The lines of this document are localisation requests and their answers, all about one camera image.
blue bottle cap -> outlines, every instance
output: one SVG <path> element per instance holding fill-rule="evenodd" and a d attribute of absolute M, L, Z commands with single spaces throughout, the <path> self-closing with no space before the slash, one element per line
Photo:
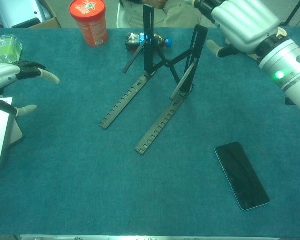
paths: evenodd
<path fill-rule="evenodd" d="M 172 46 L 172 38 L 171 37 L 168 37 L 166 40 L 165 40 L 165 46 L 167 48 L 171 48 Z"/>

smartphone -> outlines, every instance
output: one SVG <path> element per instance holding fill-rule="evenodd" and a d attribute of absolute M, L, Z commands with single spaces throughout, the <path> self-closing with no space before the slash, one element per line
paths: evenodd
<path fill-rule="evenodd" d="M 270 202 L 240 142 L 218 146 L 215 153 L 242 210 Z"/>

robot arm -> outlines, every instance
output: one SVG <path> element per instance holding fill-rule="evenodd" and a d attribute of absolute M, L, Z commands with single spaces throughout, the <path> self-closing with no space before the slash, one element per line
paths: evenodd
<path fill-rule="evenodd" d="M 218 57 L 255 55 L 260 69 L 300 109 L 300 47 L 280 33 L 280 20 L 260 0 L 185 0 L 220 28 L 231 45 L 208 40 Z"/>
<path fill-rule="evenodd" d="M 0 96 L 4 88 L 15 83 L 17 80 L 42 77 L 51 83 L 58 84 L 59 78 L 45 70 L 46 67 L 36 62 L 20 61 L 14 63 L 0 63 Z M 37 109 L 36 105 L 28 105 L 17 108 L 0 100 L 0 110 L 13 116 L 23 116 Z"/>

red container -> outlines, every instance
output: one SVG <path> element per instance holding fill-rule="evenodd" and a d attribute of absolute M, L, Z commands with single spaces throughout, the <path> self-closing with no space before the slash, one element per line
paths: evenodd
<path fill-rule="evenodd" d="M 70 4 L 69 12 L 87 44 L 98 47 L 107 42 L 106 5 L 103 0 L 75 0 Z"/>

teal tablecloth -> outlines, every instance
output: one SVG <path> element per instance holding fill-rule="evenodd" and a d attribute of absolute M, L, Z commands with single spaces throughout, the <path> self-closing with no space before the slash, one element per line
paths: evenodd
<path fill-rule="evenodd" d="M 300 27 L 287 28 L 300 45 Z M 118 119 L 100 120 L 144 72 L 127 29 L 109 29 L 90 47 L 78 29 L 0 29 L 22 41 L 22 60 L 61 79 L 19 81 L 14 105 L 38 104 L 17 121 L 24 139 L 0 162 L 0 234 L 300 237 L 300 111 L 244 55 L 217 59 L 205 47 L 194 88 L 145 155 L 135 145 L 176 87 L 160 69 Z M 172 59 L 192 29 L 158 29 L 173 38 Z M 223 44 L 218 29 L 208 39 Z M 181 75 L 184 62 L 177 66 Z M 271 202 L 242 211 L 215 155 L 240 141 Z"/>

